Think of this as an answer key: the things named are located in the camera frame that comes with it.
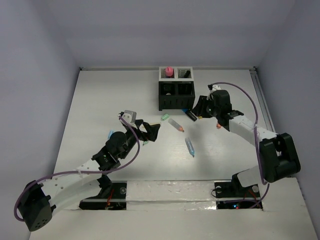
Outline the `pink bottle of pens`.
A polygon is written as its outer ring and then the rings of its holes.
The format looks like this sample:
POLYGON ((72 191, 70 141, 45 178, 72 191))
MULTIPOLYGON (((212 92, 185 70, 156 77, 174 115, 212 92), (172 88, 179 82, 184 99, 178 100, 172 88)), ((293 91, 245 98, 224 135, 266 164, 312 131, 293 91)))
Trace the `pink bottle of pens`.
POLYGON ((164 77, 165 78, 174 78, 174 69, 170 66, 164 69, 164 77))

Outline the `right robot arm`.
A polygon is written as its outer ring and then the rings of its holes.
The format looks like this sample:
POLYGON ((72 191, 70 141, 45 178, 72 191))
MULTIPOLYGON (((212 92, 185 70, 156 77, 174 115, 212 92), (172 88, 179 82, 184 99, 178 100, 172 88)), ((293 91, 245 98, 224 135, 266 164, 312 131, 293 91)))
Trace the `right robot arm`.
POLYGON ((197 117, 216 118, 222 128, 254 146, 257 166, 234 175, 237 180, 230 183, 230 190, 235 196, 246 193, 255 180, 266 185, 301 171, 292 136, 259 127, 256 121, 233 109, 228 91, 215 90, 208 96, 201 95, 192 112, 197 117))

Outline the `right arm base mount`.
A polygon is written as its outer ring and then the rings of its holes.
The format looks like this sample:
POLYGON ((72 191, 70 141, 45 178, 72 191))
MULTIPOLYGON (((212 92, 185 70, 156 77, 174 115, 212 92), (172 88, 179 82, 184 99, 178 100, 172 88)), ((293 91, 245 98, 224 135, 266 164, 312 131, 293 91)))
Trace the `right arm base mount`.
POLYGON ((263 209, 258 185, 243 187, 235 174, 230 181, 215 182, 210 194, 218 210, 263 209))

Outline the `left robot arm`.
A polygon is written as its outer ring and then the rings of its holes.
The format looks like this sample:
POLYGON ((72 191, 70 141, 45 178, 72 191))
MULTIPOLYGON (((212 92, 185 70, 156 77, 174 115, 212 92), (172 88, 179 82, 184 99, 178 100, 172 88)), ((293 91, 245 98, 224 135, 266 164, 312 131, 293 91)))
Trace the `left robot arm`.
POLYGON ((97 196, 110 194, 112 182, 108 174, 124 169, 120 161, 125 159, 134 146, 139 149, 143 142, 155 142, 161 125, 144 122, 133 123, 119 118, 126 132, 115 131, 102 149, 90 160, 74 170, 62 171, 29 182, 17 198, 13 214, 24 222, 30 232, 44 227, 58 212, 89 197, 93 186, 97 196))

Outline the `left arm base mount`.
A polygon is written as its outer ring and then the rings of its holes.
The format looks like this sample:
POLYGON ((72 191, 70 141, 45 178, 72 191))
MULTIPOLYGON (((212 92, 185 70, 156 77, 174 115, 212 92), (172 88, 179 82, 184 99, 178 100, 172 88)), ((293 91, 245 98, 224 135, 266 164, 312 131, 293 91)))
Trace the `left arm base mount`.
POLYGON ((85 198, 79 202, 81 210, 121 211, 127 209, 127 182, 112 182, 107 175, 98 180, 100 191, 96 196, 85 198))

